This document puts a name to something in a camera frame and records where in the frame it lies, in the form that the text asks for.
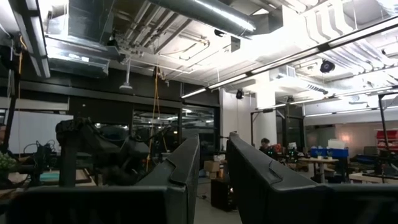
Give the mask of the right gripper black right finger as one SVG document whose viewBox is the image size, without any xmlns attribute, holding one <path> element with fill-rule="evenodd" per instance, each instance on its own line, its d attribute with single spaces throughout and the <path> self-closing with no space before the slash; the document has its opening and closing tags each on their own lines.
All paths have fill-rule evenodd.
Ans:
<svg viewBox="0 0 398 224">
<path fill-rule="evenodd" d="M 243 224 L 319 224 L 317 183 L 230 133 L 226 158 Z"/>
</svg>

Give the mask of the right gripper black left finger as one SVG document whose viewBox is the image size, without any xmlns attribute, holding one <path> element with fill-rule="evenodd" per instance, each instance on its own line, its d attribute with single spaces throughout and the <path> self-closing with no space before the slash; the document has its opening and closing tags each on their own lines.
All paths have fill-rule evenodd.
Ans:
<svg viewBox="0 0 398 224">
<path fill-rule="evenodd" d="M 200 168 L 200 140 L 186 139 L 136 185 L 146 190 L 143 224 L 193 224 Z"/>
</svg>

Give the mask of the brown cardboard box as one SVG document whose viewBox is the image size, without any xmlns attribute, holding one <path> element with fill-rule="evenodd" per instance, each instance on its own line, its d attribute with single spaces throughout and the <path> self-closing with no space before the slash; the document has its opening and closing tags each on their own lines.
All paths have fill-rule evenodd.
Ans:
<svg viewBox="0 0 398 224">
<path fill-rule="evenodd" d="M 209 179 L 216 179 L 220 171 L 220 163 L 218 161 L 205 161 L 203 168 Z"/>
</svg>

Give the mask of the black floor cabinet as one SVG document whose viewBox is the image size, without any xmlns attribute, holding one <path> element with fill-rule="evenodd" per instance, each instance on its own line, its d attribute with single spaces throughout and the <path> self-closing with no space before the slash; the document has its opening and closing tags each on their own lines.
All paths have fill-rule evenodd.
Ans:
<svg viewBox="0 0 398 224">
<path fill-rule="evenodd" d="M 229 179 L 211 180 L 211 206 L 225 212 L 236 209 L 234 190 Z"/>
</svg>

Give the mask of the person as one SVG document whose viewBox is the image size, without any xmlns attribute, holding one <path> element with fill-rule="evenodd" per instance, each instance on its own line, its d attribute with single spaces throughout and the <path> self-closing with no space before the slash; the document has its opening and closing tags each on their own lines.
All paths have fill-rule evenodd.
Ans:
<svg viewBox="0 0 398 224">
<path fill-rule="evenodd" d="M 264 154 L 268 155 L 269 157 L 277 160 L 277 152 L 275 150 L 275 147 L 271 146 L 270 140 L 268 140 L 267 138 L 261 139 L 261 146 L 259 150 Z"/>
</svg>

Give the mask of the white pendant lamp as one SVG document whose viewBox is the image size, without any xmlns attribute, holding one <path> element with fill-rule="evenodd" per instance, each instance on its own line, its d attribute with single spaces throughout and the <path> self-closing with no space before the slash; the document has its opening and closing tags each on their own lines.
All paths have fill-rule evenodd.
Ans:
<svg viewBox="0 0 398 224">
<path fill-rule="evenodd" d="M 131 72 L 131 60 L 128 59 L 126 62 L 126 76 L 124 83 L 119 87 L 120 90 L 132 90 L 132 86 L 130 84 L 130 72 Z"/>
</svg>

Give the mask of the wooden work table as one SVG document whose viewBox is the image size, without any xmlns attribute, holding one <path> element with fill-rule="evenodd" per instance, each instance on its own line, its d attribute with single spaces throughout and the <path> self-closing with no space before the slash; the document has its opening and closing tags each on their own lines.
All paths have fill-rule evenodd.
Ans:
<svg viewBox="0 0 398 224">
<path fill-rule="evenodd" d="M 338 159 L 318 159 L 318 158 L 300 158 L 300 161 L 318 164 L 320 169 L 320 182 L 325 183 L 325 164 L 332 164 L 334 162 L 338 162 Z"/>
</svg>

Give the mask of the blue storage bin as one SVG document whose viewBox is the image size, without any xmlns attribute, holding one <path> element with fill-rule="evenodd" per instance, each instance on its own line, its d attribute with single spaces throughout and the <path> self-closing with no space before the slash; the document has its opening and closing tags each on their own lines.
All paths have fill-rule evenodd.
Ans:
<svg viewBox="0 0 398 224">
<path fill-rule="evenodd" d="M 311 148 L 310 155 L 312 157 L 332 157 L 332 158 L 344 158 L 349 156 L 347 149 L 332 149 L 332 148 Z"/>
</svg>

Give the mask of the white box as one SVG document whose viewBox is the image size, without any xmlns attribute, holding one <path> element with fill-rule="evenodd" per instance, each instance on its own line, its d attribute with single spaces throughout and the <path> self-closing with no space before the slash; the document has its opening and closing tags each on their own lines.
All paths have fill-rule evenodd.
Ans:
<svg viewBox="0 0 398 224">
<path fill-rule="evenodd" d="M 346 147 L 346 143 L 344 141 L 340 141 L 339 139 L 329 139 L 328 147 L 330 149 L 344 149 Z"/>
</svg>

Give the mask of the white whiteboard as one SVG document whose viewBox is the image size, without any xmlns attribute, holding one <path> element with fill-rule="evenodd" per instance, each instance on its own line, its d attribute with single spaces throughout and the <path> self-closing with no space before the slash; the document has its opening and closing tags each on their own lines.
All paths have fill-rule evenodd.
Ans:
<svg viewBox="0 0 398 224">
<path fill-rule="evenodd" d="M 55 141 L 55 127 L 61 121 L 73 119 L 72 115 L 16 111 L 12 120 L 9 150 L 13 154 L 33 153 L 38 141 L 41 145 Z"/>
</svg>

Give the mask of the long linear ceiling light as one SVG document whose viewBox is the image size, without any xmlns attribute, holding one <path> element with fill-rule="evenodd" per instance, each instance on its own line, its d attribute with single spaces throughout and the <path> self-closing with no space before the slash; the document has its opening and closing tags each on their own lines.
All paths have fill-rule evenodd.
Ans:
<svg viewBox="0 0 398 224">
<path fill-rule="evenodd" d="M 364 39 L 366 37 L 370 37 L 372 35 L 379 34 L 384 31 L 391 30 L 393 28 L 398 27 L 398 16 L 393 16 L 391 18 L 385 19 L 381 22 L 375 23 L 371 26 L 367 26 L 363 29 L 360 30 L 355 30 L 352 31 L 349 34 L 342 35 L 340 37 L 328 40 L 322 44 L 318 44 L 314 47 L 310 47 L 308 49 L 305 49 L 301 52 L 298 52 L 296 54 L 288 55 L 286 57 L 280 58 L 278 60 L 272 61 L 270 63 L 267 63 L 261 67 L 257 67 L 253 70 L 250 70 L 245 73 L 241 73 L 239 75 L 236 75 L 235 77 L 228 78 L 226 80 L 223 80 L 221 82 L 197 89 L 195 91 L 191 91 L 190 93 L 182 95 L 180 98 L 181 99 L 186 99 L 191 96 L 198 95 L 200 93 L 203 93 L 205 91 L 210 91 L 210 90 L 215 90 L 219 87 L 244 80 L 249 77 L 256 76 L 262 72 L 267 72 L 269 70 L 288 65 L 290 63 L 305 59 L 307 57 L 311 57 L 314 55 L 318 55 L 320 53 L 324 53 L 329 50 L 333 50 L 338 47 L 342 47 L 347 44 L 351 44 L 353 42 L 356 42 L 357 40 Z"/>
</svg>

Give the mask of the small pale green plant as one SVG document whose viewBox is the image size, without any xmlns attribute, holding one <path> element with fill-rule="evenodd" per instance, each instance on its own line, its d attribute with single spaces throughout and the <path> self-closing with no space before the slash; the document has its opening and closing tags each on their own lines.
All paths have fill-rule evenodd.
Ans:
<svg viewBox="0 0 398 224">
<path fill-rule="evenodd" d="M 9 172 L 17 165 L 17 161 L 7 153 L 0 152 L 0 172 Z"/>
</svg>

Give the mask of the red storage bins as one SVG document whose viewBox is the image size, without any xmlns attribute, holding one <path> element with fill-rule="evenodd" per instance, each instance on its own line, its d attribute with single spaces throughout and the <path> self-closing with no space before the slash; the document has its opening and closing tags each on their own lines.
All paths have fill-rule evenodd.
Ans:
<svg viewBox="0 0 398 224">
<path fill-rule="evenodd" d="M 398 129 L 379 130 L 376 133 L 376 147 L 379 150 L 398 152 Z"/>
</svg>

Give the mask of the round silver ceiling duct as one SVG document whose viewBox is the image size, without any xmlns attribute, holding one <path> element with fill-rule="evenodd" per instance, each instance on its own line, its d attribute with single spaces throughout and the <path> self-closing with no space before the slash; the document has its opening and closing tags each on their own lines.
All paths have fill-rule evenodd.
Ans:
<svg viewBox="0 0 398 224">
<path fill-rule="evenodd" d="M 219 0 L 148 1 L 235 37 L 247 37 L 256 30 L 255 23 L 248 15 Z"/>
</svg>

